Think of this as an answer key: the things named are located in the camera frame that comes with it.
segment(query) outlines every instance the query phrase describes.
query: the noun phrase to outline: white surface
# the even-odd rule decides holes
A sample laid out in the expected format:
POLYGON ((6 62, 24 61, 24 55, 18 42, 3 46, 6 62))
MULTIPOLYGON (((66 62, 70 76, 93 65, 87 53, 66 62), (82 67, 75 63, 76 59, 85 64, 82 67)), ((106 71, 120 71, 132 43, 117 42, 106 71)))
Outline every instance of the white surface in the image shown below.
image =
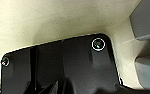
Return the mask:
POLYGON ((105 33, 112 40, 124 84, 141 88, 134 59, 144 42, 134 38, 129 20, 139 1, 0 0, 0 60, 3 54, 23 47, 105 33))

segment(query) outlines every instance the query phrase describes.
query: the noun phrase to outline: black panel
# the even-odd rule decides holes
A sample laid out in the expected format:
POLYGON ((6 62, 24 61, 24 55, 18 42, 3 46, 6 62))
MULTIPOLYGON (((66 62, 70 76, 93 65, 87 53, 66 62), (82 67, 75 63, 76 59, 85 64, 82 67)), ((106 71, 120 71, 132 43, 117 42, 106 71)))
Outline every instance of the black panel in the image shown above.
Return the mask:
POLYGON ((46 43, 5 56, 10 64, 2 65, 2 94, 26 94, 29 90, 39 94, 36 84, 44 94, 56 82, 58 94, 93 94, 99 88, 115 92, 114 84, 119 83, 111 42, 104 34, 46 43), (103 50, 93 50, 95 38, 105 42, 103 50))

